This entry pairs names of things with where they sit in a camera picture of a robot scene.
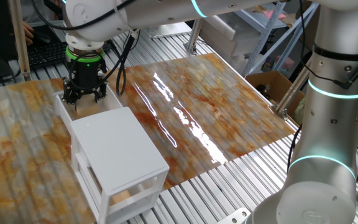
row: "metal frame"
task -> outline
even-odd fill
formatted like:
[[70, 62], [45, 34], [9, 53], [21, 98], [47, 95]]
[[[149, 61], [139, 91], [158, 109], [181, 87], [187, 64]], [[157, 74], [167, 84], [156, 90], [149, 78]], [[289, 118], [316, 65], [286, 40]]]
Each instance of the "metal frame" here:
[[203, 19], [196, 19], [194, 21], [193, 29], [191, 30], [189, 42], [183, 44], [186, 51], [189, 54], [197, 54], [196, 42], [201, 31], [201, 26], [203, 25]]
[[[305, 26], [308, 25], [310, 19], [313, 17], [314, 13], [316, 12], [317, 8], [318, 8], [319, 4], [318, 3], [312, 3], [311, 6], [303, 13], [303, 17], [305, 19]], [[247, 69], [244, 70], [243, 72], [243, 76], [246, 76], [248, 74], [251, 74], [253, 73], [257, 67], [259, 67], [261, 64], [263, 64], [267, 57], [270, 56], [270, 54], [273, 53], [273, 51], [295, 30], [298, 28], [301, 27], [301, 20], [298, 19], [295, 21], [294, 25], [289, 28], [282, 36], [281, 38], [279, 38], [279, 40], [266, 52], [266, 54], [261, 58], [259, 59], [259, 61], [257, 61], [256, 63], [253, 63], [253, 61], [251, 61], [251, 58], [250, 60], [248, 61], [248, 64], [247, 66], [252, 66], [251, 69], [246, 73], [245, 71]], [[293, 38], [291, 39], [290, 43], [287, 45], [287, 48], [284, 50], [284, 53], [287, 54], [287, 57], [289, 55], [289, 53], [291, 52], [291, 50], [294, 48], [296, 42], [298, 39], [296, 39], [295, 37], [296, 36], [300, 36], [302, 34], [302, 29], [300, 29], [298, 32], [296, 32], [293, 36]], [[281, 59], [283, 60], [283, 62], [286, 61], [287, 57], [281, 57]]]
[[279, 116], [283, 117], [284, 119], [287, 119], [288, 105], [292, 102], [294, 97], [298, 94], [299, 90], [302, 88], [302, 86], [308, 79], [309, 71], [307, 70], [307, 68], [303, 68], [296, 80], [292, 83], [292, 86], [288, 89], [283, 99], [275, 108], [275, 111]]
[[251, 56], [250, 56], [250, 58], [248, 60], [248, 63], [246, 65], [246, 68], [242, 72], [242, 76], [246, 76], [247, 74], [250, 74], [250, 73], [253, 72], [253, 70], [252, 70], [253, 67], [252, 66], [254, 64], [254, 61], [257, 60], [257, 57], [258, 57], [259, 53], [262, 51], [262, 49], [265, 46], [267, 40], [269, 39], [269, 35], [273, 30], [273, 25], [278, 20], [278, 17], [281, 14], [281, 12], [283, 11], [284, 6], [285, 6], [285, 3], [277, 2], [276, 8], [274, 9], [271, 18], [267, 22], [266, 30], [264, 30], [262, 32], [262, 34], [260, 35], [260, 39], [258, 41], [258, 44], [257, 44], [254, 52], [251, 54]]

